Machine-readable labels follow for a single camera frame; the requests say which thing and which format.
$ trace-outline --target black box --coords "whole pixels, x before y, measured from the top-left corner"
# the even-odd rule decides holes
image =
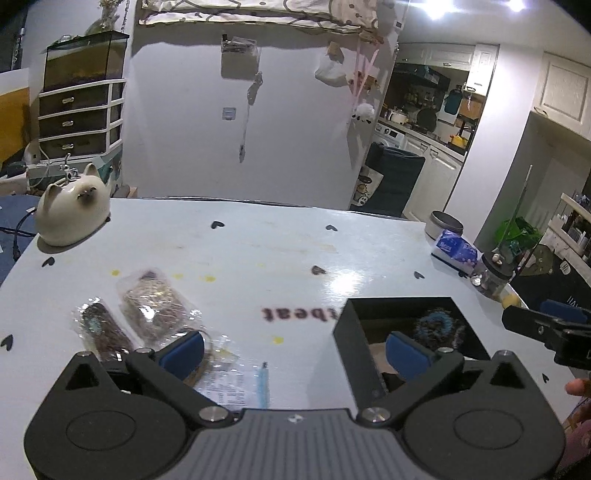
[[[418,341],[419,319],[431,312],[444,311],[462,327],[463,341],[457,350],[476,360],[490,360],[476,333],[450,297],[402,297],[386,299],[349,299],[333,331],[336,346],[357,408],[369,407],[389,393],[378,371],[369,346],[385,342],[393,331]],[[431,349],[452,346],[450,339]]]

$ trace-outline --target hanging toy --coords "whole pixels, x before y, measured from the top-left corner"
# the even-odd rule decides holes
[[[360,103],[353,113],[353,118],[361,120],[362,122],[372,123],[375,118],[375,108],[369,103]]]

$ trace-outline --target human hand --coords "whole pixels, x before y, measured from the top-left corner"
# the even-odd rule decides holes
[[[569,395],[591,398],[591,380],[581,380],[578,378],[567,383],[564,389]],[[591,420],[591,403],[582,405],[572,415],[572,420],[574,423],[581,423],[586,420]]]

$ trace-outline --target aquarium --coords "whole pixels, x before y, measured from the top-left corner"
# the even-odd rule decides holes
[[[50,45],[43,91],[122,78],[128,38],[124,33],[107,31]]]

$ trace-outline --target kitchen cabinet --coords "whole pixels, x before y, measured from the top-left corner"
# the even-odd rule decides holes
[[[404,208],[409,220],[426,222],[434,210],[443,210],[462,169],[462,162],[430,145],[425,165]]]
[[[415,63],[430,67],[469,71],[474,45],[448,43],[401,43],[397,63]]]
[[[425,65],[429,49],[427,43],[401,43],[399,48],[396,63]]]
[[[483,97],[487,95],[498,53],[499,47],[495,45],[476,46],[468,80],[464,86],[466,92]]]
[[[589,137],[591,69],[562,57],[544,54],[532,110]]]
[[[427,150],[429,149],[429,144],[420,140],[419,138],[411,137],[410,135],[407,135],[406,137],[407,140],[403,150],[416,153],[420,157],[424,157],[427,153]]]
[[[425,65],[469,72],[473,57],[474,45],[435,43],[427,51]]]

